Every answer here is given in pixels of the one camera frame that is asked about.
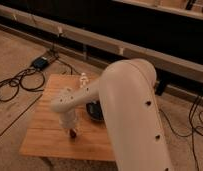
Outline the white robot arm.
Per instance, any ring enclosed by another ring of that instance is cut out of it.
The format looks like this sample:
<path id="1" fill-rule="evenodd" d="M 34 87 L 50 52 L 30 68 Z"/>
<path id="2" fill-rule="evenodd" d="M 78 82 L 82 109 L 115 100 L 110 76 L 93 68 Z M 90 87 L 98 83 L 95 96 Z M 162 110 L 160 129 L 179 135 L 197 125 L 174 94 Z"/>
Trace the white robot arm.
<path id="1" fill-rule="evenodd" d="M 61 120 L 98 100 L 119 171 L 174 171 L 156 102 L 154 66 L 144 59 L 110 64 L 99 78 L 51 101 Z"/>

